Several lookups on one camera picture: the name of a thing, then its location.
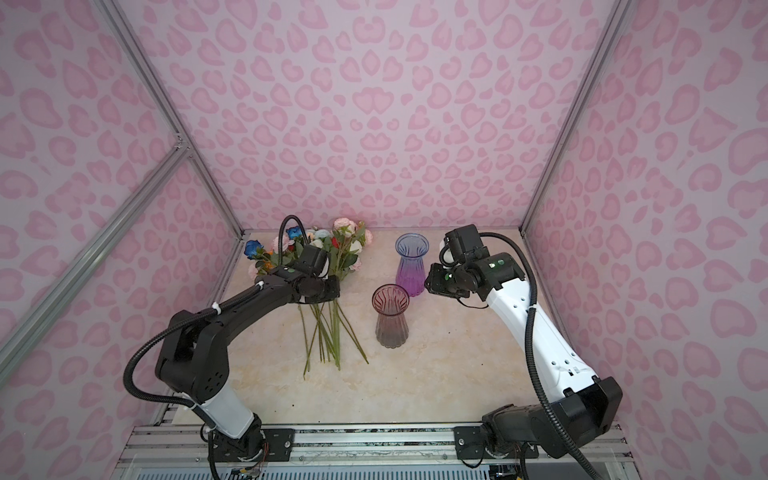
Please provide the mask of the dark blue rose stem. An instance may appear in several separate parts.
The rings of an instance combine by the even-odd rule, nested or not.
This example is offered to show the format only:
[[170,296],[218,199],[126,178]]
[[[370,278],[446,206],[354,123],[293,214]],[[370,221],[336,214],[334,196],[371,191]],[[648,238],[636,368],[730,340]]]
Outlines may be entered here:
[[[283,235],[282,240],[282,254],[279,255],[277,248],[280,246],[279,237],[274,239],[271,248],[263,245],[258,240],[248,240],[245,244],[244,255],[249,262],[248,276],[256,283],[258,279],[267,275],[271,270],[276,268],[278,264],[287,265],[293,260],[297,260],[300,254],[303,252],[306,242],[299,236],[295,239],[290,239],[286,234]],[[316,331],[308,327],[306,318],[307,311],[302,307],[298,307],[299,317],[301,320],[305,360],[303,367],[303,377],[311,371],[311,355],[315,342]]]

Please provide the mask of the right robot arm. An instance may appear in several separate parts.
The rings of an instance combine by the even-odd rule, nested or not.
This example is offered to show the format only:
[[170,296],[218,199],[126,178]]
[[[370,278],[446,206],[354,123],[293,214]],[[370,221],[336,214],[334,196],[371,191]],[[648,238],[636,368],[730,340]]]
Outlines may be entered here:
[[458,301],[477,296],[521,346],[537,402],[486,415],[481,429],[495,455],[538,446],[549,456],[586,458],[581,449],[607,433],[623,391],[582,360],[539,304],[538,282],[520,246],[474,225],[445,234],[426,290]]

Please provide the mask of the pink rose stem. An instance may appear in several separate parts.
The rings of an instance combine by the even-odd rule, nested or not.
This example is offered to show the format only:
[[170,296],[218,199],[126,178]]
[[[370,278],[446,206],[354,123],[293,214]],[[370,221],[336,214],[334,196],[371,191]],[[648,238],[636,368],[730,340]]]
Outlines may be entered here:
[[[341,260],[339,270],[341,275],[340,282],[343,282],[350,273],[356,272],[361,268],[360,257],[371,236],[364,222],[356,222],[346,217],[337,218],[333,222],[332,233],[340,242],[339,252],[341,253]],[[341,332],[348,335],[363,361],[368,363],[367,355],[357,338],[354,327],[351,325],[339,301],[336,301],[340,312]]]

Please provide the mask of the light blue rose stem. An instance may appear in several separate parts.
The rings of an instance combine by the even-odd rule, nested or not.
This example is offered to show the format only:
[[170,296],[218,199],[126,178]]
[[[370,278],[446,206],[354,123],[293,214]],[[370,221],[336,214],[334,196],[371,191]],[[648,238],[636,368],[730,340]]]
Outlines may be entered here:
[[[317,230],[311,245],[324,249],[330,260],[330,271],[341,281],[340,260],[341,253],[331,244],[331,239],[336,236],[330,230]],[[317,342],[319,358],[321,362],[331,362],[337,369],[341,369],[341,320],[337,301],[316,304],[311,306],[315,317],[317,329]]]

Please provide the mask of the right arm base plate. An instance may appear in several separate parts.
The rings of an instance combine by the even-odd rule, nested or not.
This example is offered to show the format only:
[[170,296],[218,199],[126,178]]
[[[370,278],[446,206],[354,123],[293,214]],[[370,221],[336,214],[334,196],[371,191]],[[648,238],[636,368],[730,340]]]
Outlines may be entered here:
[[452,429],[458,460],[469,463],[490,459],[490,434],[483,425],[457,426]]

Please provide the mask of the white rose stem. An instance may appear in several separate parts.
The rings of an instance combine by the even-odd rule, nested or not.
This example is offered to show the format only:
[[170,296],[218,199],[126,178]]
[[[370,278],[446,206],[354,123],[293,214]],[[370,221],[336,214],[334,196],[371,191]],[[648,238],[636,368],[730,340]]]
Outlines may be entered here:
[[[322,246],[329,254],[328,276],[335,277],[342,283],[352,272],[359,268],[359,257],[365,242],[361,236],[351,231],[350,227],[340,227],[329,231],[329,236],[321,238],[317,231],[314,245]],[[342,335],[345,334],[357,349],[365,362],[368,362],[365,350],[351,324],[340,299],[334,299],[314,309],[317,323],[319,359],[331,362],[338,370],[342,365]]]

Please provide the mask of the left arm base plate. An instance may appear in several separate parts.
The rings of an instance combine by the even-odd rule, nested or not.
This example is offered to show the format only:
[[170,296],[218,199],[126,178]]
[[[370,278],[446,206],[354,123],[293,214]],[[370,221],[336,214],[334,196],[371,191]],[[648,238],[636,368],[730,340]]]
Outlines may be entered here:
[[289,428],[256,428],[241,438],[211,431],[208,459],[213,462],[288,462],[293,450],[296,431]]

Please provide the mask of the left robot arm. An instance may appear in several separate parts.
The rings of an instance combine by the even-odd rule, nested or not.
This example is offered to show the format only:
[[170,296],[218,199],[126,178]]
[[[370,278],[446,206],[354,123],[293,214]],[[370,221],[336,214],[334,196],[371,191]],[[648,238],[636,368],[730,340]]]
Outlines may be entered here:
[[192,314],[181,311],[161,342],[155,373],[191,402],[212,429],[240,439],[257,418],[229,381],[229,345],[262,317],[288,304],[326,303],[340,296],[340,281],[327,272],[329,255],[308,246],[298,259],[257,278],[253,286],[220,305]]

